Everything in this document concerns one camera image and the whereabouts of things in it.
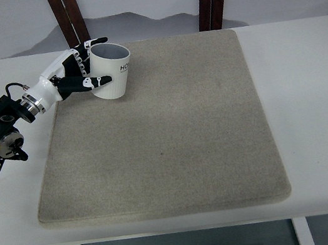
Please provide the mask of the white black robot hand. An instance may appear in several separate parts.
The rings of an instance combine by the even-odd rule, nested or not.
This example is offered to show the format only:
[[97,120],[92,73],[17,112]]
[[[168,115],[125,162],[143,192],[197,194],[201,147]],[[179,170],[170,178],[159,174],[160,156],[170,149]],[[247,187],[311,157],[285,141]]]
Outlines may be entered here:
[[38,112],[46,112],[72,93],[92,91],[111,82],[110,76],[89,76],[90,47],[107,41],[107,37],[90,39],[67,49],[41,73],[37,85],[27,91]]

